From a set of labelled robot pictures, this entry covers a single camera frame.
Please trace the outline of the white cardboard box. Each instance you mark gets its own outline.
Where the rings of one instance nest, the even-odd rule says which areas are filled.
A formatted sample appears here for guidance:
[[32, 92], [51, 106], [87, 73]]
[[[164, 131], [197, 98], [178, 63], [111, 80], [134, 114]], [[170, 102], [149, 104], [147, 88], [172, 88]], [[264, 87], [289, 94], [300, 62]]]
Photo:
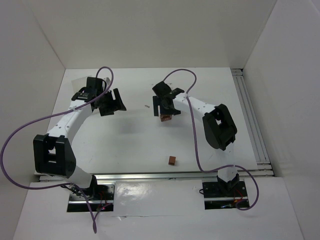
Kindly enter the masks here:
[[79, 92], [82, 88], [87, 85], [87, 76], [77, 78], [71, 81], [73, 93], [71, 96], [73, 97], [77, 92]]

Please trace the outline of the brown wood block notched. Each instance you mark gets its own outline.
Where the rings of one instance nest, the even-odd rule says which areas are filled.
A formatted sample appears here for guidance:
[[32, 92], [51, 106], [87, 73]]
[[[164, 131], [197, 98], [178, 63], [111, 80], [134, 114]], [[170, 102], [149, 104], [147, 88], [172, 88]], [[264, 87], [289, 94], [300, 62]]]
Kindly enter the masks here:
[[159, 118], [160, 118], [161, 122], [166, 122], [166, 121], [169, 121], [172, 119], [172, 115], [171, 114], [161, 114], [159, 116]]

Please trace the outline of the brown wood block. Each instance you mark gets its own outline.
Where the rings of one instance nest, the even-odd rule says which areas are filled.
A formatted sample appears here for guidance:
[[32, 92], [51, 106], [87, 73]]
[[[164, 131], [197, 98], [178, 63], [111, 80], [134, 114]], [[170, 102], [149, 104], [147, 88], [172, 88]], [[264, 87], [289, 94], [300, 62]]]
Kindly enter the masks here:
[[170, 156], [168, 159], [168, 164], [170, 166], [174, 166], [176, 164], [176, 157], [175, 156]]

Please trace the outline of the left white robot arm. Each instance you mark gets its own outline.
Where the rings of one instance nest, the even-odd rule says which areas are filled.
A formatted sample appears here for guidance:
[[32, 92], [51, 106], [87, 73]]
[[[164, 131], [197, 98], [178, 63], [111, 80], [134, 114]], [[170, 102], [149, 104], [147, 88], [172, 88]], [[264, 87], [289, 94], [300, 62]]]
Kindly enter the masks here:
[[109, 78], [88, 77], [86, 86], [71, 98], [69, 113], [45, 135], [33, 139], [35, 170], [37, 173], [59, 177], [76, 184], [84, 194], [93, 198], [104, 190], [97, 178], [77, 166], [72, 142], [78, 130], [95, 109], [101, 116], [113, 115], [116, 111], [126, 111], [118, 89], [110, 90]]

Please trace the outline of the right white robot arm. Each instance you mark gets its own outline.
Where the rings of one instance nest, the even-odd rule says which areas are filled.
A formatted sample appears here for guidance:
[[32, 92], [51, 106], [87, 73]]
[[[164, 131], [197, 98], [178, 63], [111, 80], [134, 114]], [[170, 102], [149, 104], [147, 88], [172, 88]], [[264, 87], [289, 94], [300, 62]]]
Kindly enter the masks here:
[[167, 121], [182, 112], [191, 116], [194, 150], [197, 166], [202, 173], [217, 171], [217, 184], [223, 194], [228, 194], [238, 184], [240, 177], [236, 166], [226, 164], [213, 170], [204, 170], [200, 164], [195, 120], [202, 122], [207, 143], [215, 150], [225, 151], [236, 140], [238, 132], [228, 107], [224, 104], [213, 105], [189, 96], [180, 88], [171, 89], [164, 81], [152, 88], [154, 116]]

